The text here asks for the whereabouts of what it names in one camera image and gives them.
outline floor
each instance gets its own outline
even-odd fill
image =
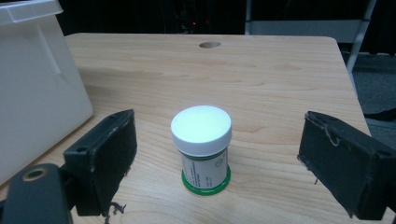
[[[396,56],[361,53],[353,69],[364,114],[396,108]],[[396,149],[396,119],[366,119],[372,137]]]

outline white lid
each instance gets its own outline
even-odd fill
[[[0,3],[0,25],[29,21],[62,12],[56,0]]]
[[[176,148],[189,156],[206,157],[221,152],[231,142],[231,118],[222,109],[198,105],[179,112],[172,120]]]

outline green base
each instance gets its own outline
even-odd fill
[[[187,181],[186,176],[184,176],[184,172],[181,171],[181,180],[183,180],[184,186],[186,186],[186,188],[189,189],[191,192],[204,196],[217,194],[220,191],[224,190],[225,187],[227,187],[228,183],[230,183],[230,179],[231,179],[231,169],[230,166],[227,166],[227,176],[220,185],[218,185],[213,189],[198,189],[195,186],[191,185],[189,181]]]

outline wooden table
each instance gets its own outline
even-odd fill
[[[138,152],[114,198],[126,212],[111,223],[359,222],[296,159],[308,110],[369,133],[333,39],[78,34],[66,41],[94,115],[35,163],[62,165],[63,151],[101,119],[133,108]],[[204,42],[220,46],[200,48]],[[233,120],[232,179],[213,196],[183,186],[172,141],[172,118],[194,105],[218,106]],[[1,199],[6,193],[4,185]],[[73,219],[104,221],[75,212]],[[383,222],[392,219],[388,210]]]

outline white bin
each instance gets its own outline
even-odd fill
[[[0,184],[92,115],[57,1],[0,3]]]

